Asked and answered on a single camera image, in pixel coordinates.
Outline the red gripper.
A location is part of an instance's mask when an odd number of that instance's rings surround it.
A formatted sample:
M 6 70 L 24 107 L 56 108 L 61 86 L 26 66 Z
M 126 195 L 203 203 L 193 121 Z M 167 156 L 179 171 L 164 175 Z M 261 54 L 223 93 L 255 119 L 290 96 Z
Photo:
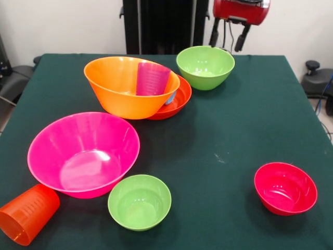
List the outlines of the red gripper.
M 218 27 L 220 19 L 231 20 L 234 23 L 244 23 L 244 29 L 238 37 L 234 47 L 235 52 L 242 51 L 251 25 L 258 26 L 266 18 L 271 1 L 224 1 L 215 0 L 213 15 L 215 17 L 209 45 L 216 47 L 219 36 Z

